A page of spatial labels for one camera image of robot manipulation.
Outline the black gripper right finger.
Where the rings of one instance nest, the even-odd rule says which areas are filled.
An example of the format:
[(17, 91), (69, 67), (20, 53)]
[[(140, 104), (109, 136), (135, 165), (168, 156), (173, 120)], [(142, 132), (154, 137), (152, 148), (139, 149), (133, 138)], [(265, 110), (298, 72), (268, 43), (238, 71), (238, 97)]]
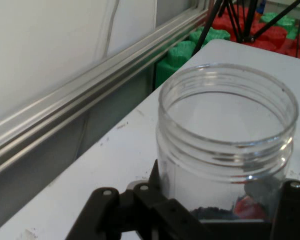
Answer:
[(270, 239), (300, 240), (300, 181), (284, 183)]

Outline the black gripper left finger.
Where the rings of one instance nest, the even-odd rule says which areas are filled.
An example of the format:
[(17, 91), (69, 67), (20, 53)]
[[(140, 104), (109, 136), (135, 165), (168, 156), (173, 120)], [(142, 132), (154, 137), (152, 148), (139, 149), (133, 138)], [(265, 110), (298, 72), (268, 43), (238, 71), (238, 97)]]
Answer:
[(112, 187), (94, 190), (68, 240), (119, 240), (135, 231), (142, 240), (206, 240), (208, 230), (176, 199), (161, 193), (155, 162), (147, 182), (119, 193)]

